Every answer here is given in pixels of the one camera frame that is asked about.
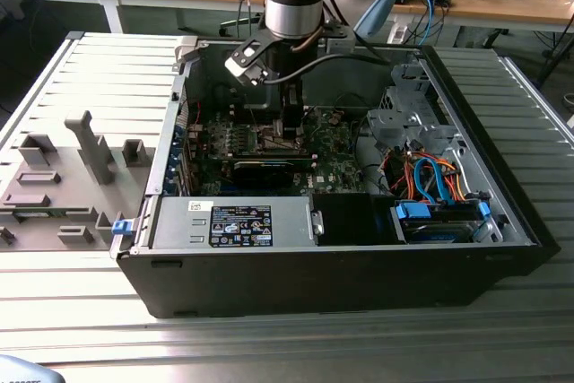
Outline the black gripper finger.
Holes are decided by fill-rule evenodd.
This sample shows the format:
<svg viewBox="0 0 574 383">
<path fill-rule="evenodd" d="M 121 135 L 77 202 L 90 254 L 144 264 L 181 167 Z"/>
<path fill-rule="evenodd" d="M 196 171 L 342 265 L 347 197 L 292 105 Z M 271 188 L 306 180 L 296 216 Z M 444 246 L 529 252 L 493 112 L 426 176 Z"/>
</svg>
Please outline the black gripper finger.
<svg viewBox="0 0 574 383">
<path fill-rule="evenodd" d="M 304 114 L 304 102 L 301 87 L 286 86 L 283 89 L 282 101 L 283 125 L 286 128 L 299 127 Z"/>
</svg>

